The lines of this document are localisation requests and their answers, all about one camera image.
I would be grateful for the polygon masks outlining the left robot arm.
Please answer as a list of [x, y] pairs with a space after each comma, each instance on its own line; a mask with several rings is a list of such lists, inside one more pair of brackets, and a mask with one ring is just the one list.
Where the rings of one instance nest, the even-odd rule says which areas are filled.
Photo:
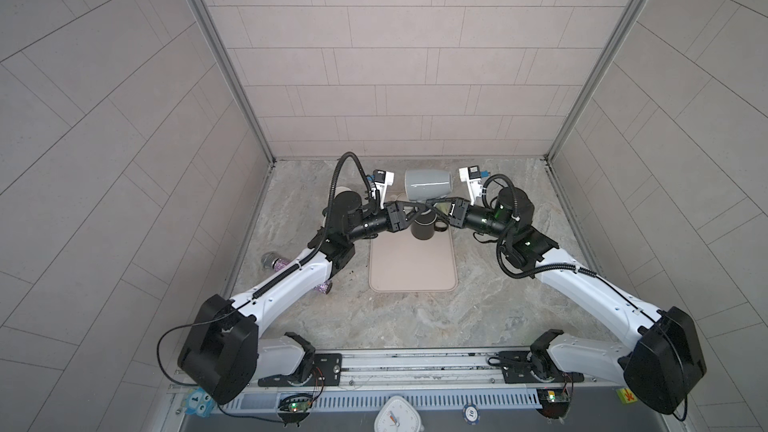
[[252, 381], [283, 376], [303, 384], [313, 373], [314, 347], [296, 333], [266, 339], [264, 331], [306, 293], [341, 271], [355, 254], [358, 240], [404, 231], [422, 213], [427, 201], [384, 199], [375, 176], [360, 175], [363, 194], [338, 193], [337, 183], [346, 161], [344, 153], [334, 169], [322, 226], [298, 257], [266, 281], [225, 299], [211, 296], [200, 307], [177, 359], [188, 376], [186, 386], [200, 387], [220, 405], [232, 401]]

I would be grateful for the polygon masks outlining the circuit board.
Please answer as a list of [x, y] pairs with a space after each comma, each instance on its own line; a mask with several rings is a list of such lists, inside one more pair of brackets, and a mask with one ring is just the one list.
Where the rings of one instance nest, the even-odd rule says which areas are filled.
[[564, 419], [570, 409], [571, 397], [564, 389], [536, 390], [541, 408], [538, 412], [547, 419]]
[[278, 410], [282, 413], [307, 413], [313, 407], [314, 400], [312, 394], [289, 395], [281, 399]]

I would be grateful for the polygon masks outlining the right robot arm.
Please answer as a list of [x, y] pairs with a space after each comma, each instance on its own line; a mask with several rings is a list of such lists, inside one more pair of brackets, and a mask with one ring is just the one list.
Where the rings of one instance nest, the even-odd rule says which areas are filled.
[[530, 346], [528, 362], [541, 382], [575, 373], [626, 386], [652, 410], [683, 422], [689, 394], [707, 372], [693, 319], [612, 284], [575, 259], [533, 225], [535, 207], [503, 174], [468, 182], [471, 197], [428, 200], [440, 220], [487, 235], [501, 271], [512, 279], [536, 279], [598, 319], [615, 341], [580, 339], [558, 329]]

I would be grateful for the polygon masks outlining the dark green mug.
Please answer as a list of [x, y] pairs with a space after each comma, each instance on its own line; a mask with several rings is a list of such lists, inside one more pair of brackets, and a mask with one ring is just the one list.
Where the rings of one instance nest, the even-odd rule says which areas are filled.
[[358, 192], [349, 187], [341, 186], [335, 191], [334, 202], [355, 208], [362, 204], [362, 198]]

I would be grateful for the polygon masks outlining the left circuit board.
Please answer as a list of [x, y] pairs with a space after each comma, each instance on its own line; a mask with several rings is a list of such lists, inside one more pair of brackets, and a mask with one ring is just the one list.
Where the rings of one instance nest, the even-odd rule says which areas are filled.
[[282, 413], [307, 413], [313, 407], [314, 400], [312, 394], [289, 395], [281, 399], [278, 410]]

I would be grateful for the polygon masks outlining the right circuit board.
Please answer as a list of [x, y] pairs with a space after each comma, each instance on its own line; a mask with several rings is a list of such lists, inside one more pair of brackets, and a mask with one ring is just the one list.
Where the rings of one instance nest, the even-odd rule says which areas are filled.
[[564, 419], [570, 409], [571, 397], [564, 389], [536, 390], [541, 408], [538, 412], [547, 419]]

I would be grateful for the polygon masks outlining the black mug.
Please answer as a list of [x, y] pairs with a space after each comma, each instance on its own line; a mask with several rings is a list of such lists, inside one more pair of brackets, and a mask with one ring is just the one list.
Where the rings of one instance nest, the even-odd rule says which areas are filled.
[[420, 213], [410, 226], [413, 237], [421, 241], [431, 240], [436, 233], [446, 232], [448, 229], [449, 224], [432, 209]]

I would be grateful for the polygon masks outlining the beige plastic tray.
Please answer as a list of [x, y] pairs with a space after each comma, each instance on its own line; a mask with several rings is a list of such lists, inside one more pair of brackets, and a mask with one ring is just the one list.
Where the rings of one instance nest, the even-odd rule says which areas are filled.
[[371, 241], [369, 286], [375, 292], [450, 292], [457, 285], [451, 232], [428, 240], [386, 232]]

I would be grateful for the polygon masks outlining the round blue badge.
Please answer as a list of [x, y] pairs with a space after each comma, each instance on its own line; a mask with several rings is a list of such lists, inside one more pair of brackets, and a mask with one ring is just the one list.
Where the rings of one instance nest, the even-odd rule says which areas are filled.
[[466, 404], [462, 409], [462, 415], [468, 424], [474, 425], [479, 421], [479, 411], [473, 404]]

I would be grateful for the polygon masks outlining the grey mug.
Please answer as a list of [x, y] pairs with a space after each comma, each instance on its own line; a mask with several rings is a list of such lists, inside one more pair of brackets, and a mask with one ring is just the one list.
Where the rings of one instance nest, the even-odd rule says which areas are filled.
[[438, 169], [409, 169], [405, 172], [404, 185], [411, 202], [447, 197], [453, 189], [451, 174]]

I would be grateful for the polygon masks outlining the white kitchen timer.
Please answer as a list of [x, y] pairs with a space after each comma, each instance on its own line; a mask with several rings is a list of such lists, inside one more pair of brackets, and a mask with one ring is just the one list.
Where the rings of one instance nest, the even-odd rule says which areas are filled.
[[421, 432], [423, 430], [419, 412], [401, 396], [388, 399], [374, 421], [375, 432]]

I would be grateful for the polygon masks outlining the aluminium mounting rail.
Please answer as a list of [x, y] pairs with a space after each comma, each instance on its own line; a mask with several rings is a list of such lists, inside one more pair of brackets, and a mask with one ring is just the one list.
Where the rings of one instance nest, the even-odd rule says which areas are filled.
[[627, 350], [617, 344], [602, 349], [599, 341], [549, 344], [531, 350], [383, 349], [316, 351], [297, 337], [268, 340], [257, 349], [226, 352], [184, 352], [179, 367], [210, 393], [224, 401], [251, 384], [260, 387], [299, 387], [324, 380], [331, 387], [346, 382], [458, 381], [477, 382], [482, 374], [502, 375], [506, 384], [576, 382], [585, 377], [625, 386], [630, 364]]

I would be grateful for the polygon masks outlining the blue tag block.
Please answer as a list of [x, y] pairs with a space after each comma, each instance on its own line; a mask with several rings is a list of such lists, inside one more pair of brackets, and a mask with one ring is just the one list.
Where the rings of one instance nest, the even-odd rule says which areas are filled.
[[189, 392], [182, 401], [182, 410], [186, 415], [207, 418], [216, 408], [213, 398], [201, 388]]

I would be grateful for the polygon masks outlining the purple glitter tube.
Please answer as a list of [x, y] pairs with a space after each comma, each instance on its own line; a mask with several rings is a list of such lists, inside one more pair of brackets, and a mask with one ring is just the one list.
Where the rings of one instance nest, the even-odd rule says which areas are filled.
[[[290, 260], [283, 257], [277, 252], [269, 251], [262, 255], [261, 264], [264, 270], [272, 270], [274, 272], [280, 272], [289, 266]], [[333, 287], [332, 281], [327, 280], [315, 286], [314, 290], [321, 294], [327, 295], [330, 293], [332, 287]]]

